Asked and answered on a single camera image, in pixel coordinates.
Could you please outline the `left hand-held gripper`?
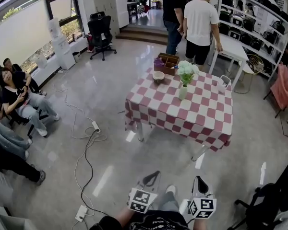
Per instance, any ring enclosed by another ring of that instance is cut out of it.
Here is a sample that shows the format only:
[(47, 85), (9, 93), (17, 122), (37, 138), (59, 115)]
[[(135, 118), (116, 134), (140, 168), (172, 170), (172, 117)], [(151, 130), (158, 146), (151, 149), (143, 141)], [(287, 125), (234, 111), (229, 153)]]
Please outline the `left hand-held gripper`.
[(145, 214), (158, 197), (158, 188), (161, 180), (161, 171), (140, 178), (128, 196), (129, 210)]

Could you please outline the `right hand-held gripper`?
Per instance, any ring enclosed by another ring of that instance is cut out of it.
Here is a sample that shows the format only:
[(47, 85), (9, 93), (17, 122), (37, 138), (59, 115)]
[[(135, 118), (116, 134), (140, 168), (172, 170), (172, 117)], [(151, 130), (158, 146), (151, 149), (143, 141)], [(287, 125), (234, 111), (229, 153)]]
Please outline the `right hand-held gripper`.
[(187, 216), (192, 219), (208, 219), (215, 211), (216, 198), (213, 190), (200, 176), (196, 176), (187, 206)]

